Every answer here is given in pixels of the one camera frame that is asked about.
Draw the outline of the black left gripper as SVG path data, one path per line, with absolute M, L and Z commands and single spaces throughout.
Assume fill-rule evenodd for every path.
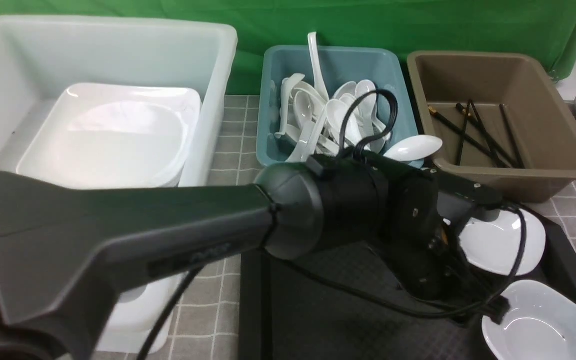
M 381 226 L 381 259 L 403 290 L 421 301 L 450 301 L 468 291 L 464 262 L 443 219 L 429 227 L 391 220 Z

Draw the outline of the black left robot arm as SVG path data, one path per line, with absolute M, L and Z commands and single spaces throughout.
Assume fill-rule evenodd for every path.
M 87 360 L 121 294 L 258 249 L 365 242 L 414 297 L 462 302 L 439 193 L 379 155 L 282 162 L 244 186 L 75 190 L 0 171 L 0 360 Z

